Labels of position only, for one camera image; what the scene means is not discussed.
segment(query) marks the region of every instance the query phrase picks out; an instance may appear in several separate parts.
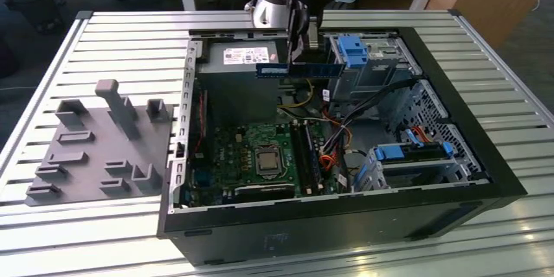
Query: yellow wire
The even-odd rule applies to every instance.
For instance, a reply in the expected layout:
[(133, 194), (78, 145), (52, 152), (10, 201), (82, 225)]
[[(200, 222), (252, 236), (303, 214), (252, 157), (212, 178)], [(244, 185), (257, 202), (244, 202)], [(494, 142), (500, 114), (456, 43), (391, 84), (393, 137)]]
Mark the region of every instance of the yellow wire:
[(309, 85), (309, 96), (308, 96), (308, 99), (304, 102), (301, 102), (301, 103), (277, 105), (276, 107), (280, 107), (280, 108), (295, 108), (295, 107), (300, 107), (300, 106), (305, 105), (311, 101), (311, 98), (313, 97), (313, 86), (311, 85), (309, 79), (305, 79), (305, 81), (308, 82), (308, 85)]
[[(332, 122), (335, 125), (340, 126), (340, 123), (337, 123), (335, 120), (329, 119), (325, 114), (321, 114), (323, 118), (327, 119), (329, 122)], [(348, 141), (345, 142), (344, 149), (349, 148), (349, 144), (352, 143), (352, 132), (347, 127), (344, 127), (345, 132), (348, 133)]]

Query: white label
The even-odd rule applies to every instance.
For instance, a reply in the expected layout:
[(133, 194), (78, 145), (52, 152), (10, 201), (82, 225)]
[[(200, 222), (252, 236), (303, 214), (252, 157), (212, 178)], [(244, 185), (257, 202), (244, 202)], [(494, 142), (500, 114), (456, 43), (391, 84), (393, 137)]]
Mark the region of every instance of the white label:
[(331, 92), (327, 89), (323, 89), (323, 101), (328, 102), (331, 100)]
[(223, 64), (256, 64), (269, 63), (267, 48), (235, 48), (223, 51)]
[(288, 69), (287, 68), (261, 68), (260, 70), (261, 74), (287, 74)]
[(345, 177), (343, 175), (339, 175), (339, 183), (345, 187)]

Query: green circuit board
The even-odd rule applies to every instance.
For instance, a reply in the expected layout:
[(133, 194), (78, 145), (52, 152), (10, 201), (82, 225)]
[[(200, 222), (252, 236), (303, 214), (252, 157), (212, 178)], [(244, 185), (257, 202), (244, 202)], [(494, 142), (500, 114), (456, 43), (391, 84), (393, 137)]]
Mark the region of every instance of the green circuit board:
[[(293, 196), (303, 197), (296, 172), (289, 124), (217, 128), (209, 165), (195, 169), (193, 201), (199, 206), (225, 204), (225, 193), (236, 187), (293, 184)], [(324, 144), (319, 123), (308, 126), (311, 142)], [(321, 194), (336, 192), (335, 178), (321, 180)]]
[[(317, 123), (309, 127), (313, 143), (323, 143), (321, 127)], [(276, 151), (280, 170), (273, 175), (259, 174), (259, 154)], [(219, 128), (215, 131), (213, 146), (215, 185), (221, 187), (263, 183), (291, 183), (297, 185), (296, 165), (289, 137), (289, 125), (247, 125)]]

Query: open computer tower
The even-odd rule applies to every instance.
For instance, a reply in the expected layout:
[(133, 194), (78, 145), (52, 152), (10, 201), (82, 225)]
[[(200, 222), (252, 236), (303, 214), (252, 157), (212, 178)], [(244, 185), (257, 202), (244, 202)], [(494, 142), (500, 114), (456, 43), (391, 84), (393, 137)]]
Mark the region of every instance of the open computer tower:
[(436, 237), (526, 194), (415, 30), (321, 36), (291, 68), (280, 31), (191, 31), (159, 237), (193, 265)]

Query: power supply label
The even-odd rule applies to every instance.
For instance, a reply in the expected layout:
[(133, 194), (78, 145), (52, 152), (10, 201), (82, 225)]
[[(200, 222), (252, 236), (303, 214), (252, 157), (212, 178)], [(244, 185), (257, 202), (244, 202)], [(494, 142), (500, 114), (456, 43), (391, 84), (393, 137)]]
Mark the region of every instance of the power supply label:
[(265, 47), (235, 48), (223, 51), (223, 64), (256, 64), (269, 63), (269, 52)]

